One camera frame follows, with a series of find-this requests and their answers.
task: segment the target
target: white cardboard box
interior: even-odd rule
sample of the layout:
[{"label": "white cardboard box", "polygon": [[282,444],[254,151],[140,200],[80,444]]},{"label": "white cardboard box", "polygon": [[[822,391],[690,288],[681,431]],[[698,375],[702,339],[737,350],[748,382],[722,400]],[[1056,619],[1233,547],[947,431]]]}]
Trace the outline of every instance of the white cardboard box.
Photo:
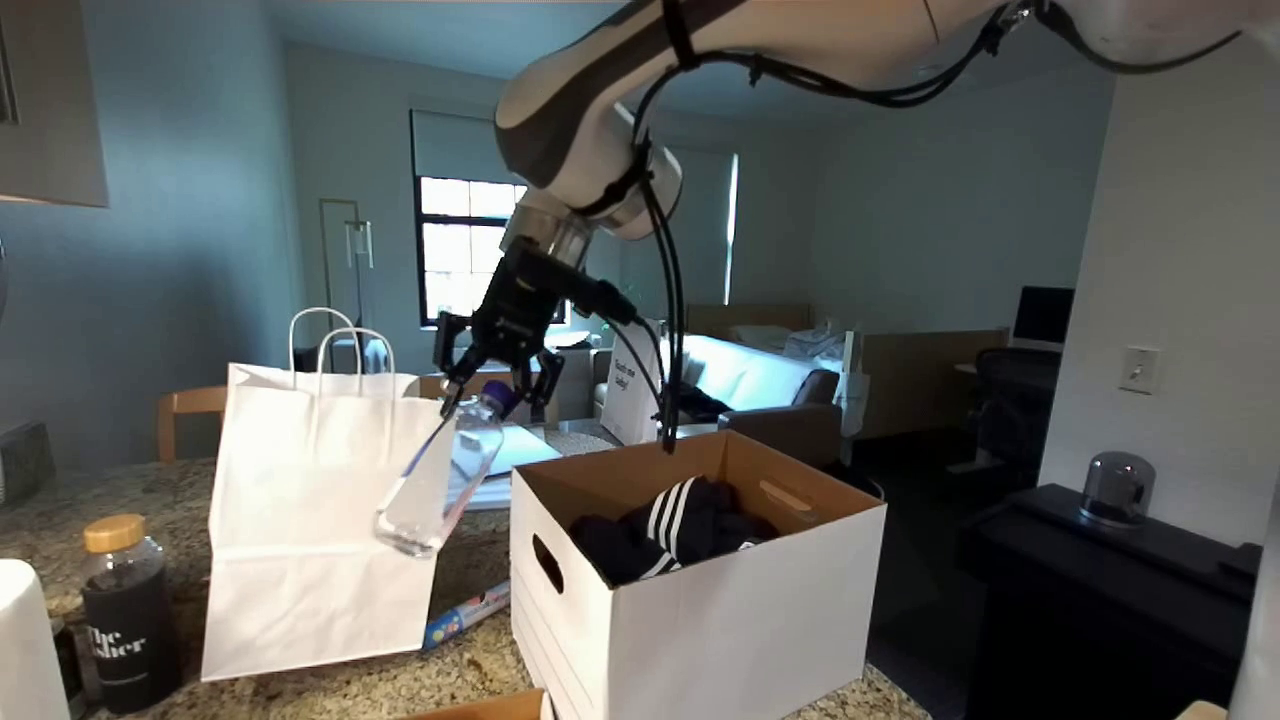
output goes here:
[{"label": "white cardboard box", "polygon": [[[623,515],[693,474],[784,537],[610,589],[570,515]],[[866,675],[884,503],[737,431],[518,467],[514,631],[570,720],[778,720]]]}]

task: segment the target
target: granite countertop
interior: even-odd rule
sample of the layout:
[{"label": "granite countertop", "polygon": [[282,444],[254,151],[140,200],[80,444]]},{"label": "granite countertop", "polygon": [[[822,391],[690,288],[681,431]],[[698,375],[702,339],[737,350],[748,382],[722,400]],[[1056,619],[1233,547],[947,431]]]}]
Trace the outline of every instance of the granite countertop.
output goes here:
[{"label": "granite countertop", "polygon": [[[180,603],[193,617],[193,654],[200,656],[204,631],[204,575],[209,575],[209,515],[213,465],[138,465],[94,477],[63,477],[39,487],[15,510],[0,510],[0,558],[19,558],[39,571],[49,617],[56,630],[80,619],[85,547],[80,529],[108,513],[145,513],[149,534],[168,547],[175,564]],[[503,513],[471,513],[438,564],[432,607],[491,589],[508,575]],[[432,648],[430,656],[385,656],[361,666],[331,666],[309,671],[271,671],[254,682],[193,682],[149,708],[145,716],[418,716],[432,708],[514,697],[533,690],[508,613],[478,623],[471,631]],[[911,720],[925,708],[900,694],[882,669],[868,666],[866,682],[837,690],[832,697],[798,712],[798,720],[829,716],[884,716]]]}]

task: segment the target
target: white wall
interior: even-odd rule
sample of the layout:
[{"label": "white wall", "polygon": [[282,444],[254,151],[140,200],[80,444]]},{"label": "white wall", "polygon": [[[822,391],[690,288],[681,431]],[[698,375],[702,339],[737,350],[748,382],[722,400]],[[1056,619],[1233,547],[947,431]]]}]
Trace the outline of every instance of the white wall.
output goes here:
[{"label": "white wall", "polygon": [[[1247,43],[1119,79],[1039,481],[1155,465],[1152,515],[1259,542],[1280,477],[1280,70]],[[1119,391],[1127,345],[1162,391]]]},{"label": "white wall", "polygon": [[62,467],[158,457],[158,400],[282,351],[296,303],[282,58],[255,0],[85,6],[108,208],[0,208],[0,420]]},{"label": "white wall", "polygon": [[[290,109],[296,149],[296,212],[309,263],[309,299],[324,299],[322,200],[356,200],[375,229],[368,326],[408,359],[430,356],[418,299],[418,208],[408,109],[491,118],[500,79],[361,62],[324,50],[290,50]],[[732,120],[665,118],[658,141],[745,151],[737,299],[806,299],[812,156],[798,138]]]},{"label": "white wall", "polygon": [[938,103],[848,112],[822,162],[812,299],[848,329],[1004,329],[1078,283],[1109,77],[1024,32]]}]

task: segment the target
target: black container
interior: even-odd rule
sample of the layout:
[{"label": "black container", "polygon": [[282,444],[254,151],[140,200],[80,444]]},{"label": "black container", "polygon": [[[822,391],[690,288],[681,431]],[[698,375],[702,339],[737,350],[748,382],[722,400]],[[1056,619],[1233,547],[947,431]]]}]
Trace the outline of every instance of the black container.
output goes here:
[{"label": "black container", "polygon": [[108,712],[140,712],[180,684],[168,603],[168,558],[145,515],[103,515],[85,529],[94,558],[85,630],[97,697]]}]

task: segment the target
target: wall outlet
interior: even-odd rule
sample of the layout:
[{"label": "wall outlet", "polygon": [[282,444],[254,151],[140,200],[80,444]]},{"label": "wall outlet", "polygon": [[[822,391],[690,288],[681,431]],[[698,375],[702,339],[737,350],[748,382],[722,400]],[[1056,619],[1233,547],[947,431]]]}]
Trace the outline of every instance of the wall outlet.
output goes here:
[{"label": "wall outlet", "polygon": [[1119,391],[1155,396],[1162,388],[1162,350],[1125,350]]}]

